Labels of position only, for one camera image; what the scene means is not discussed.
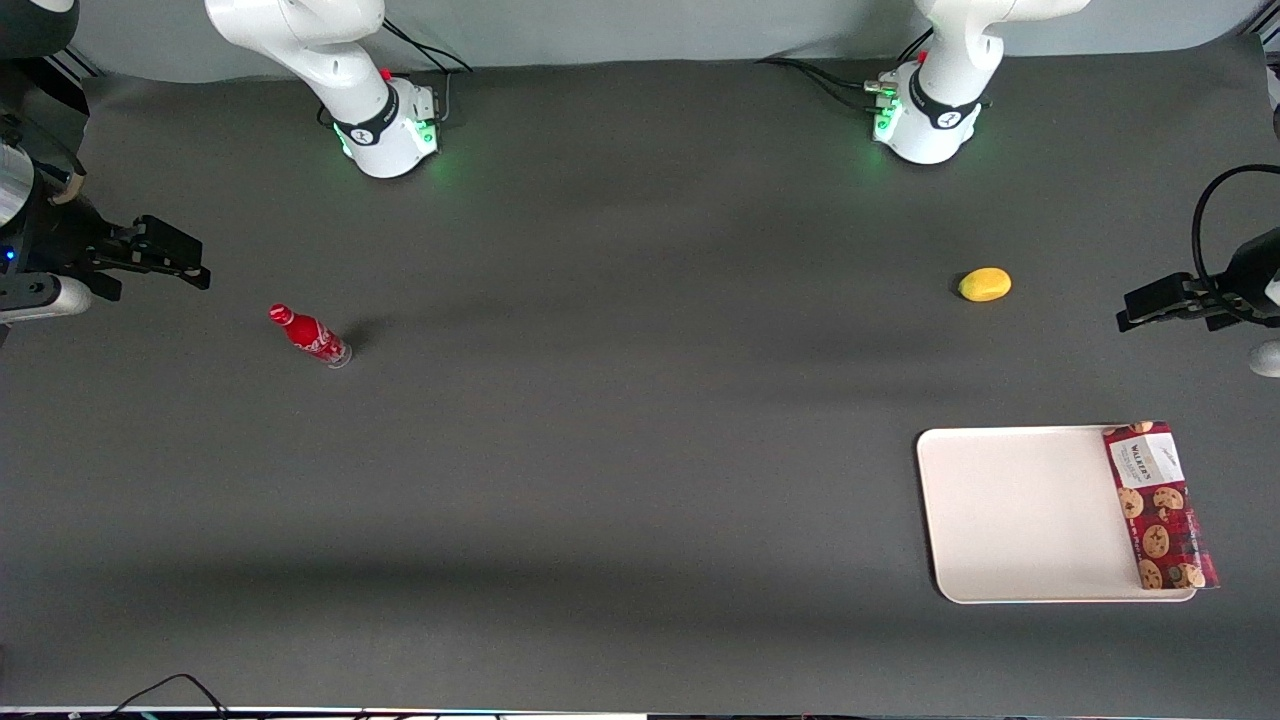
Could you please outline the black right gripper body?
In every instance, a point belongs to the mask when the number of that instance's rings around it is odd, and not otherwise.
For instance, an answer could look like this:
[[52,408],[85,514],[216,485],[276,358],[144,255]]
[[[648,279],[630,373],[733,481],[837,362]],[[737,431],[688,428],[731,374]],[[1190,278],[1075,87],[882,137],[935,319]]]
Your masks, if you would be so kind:
[[119,229],[81,201],[55,206],[32,200],[3,227],[3,277],[49,273],[78,281],[100,299],[116,301],[122,282],[110,272],[136,270],[133,251],[116,237]]

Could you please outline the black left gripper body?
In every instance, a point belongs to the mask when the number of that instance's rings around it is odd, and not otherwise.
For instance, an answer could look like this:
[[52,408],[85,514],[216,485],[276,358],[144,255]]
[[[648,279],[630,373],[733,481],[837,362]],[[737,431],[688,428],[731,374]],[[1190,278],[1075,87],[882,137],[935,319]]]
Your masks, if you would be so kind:
[[1210,278],[1215,314],[1204,319],[1208,331],[1236,324],[1279,328],[1279,228],[1242,245],[1226,269]]

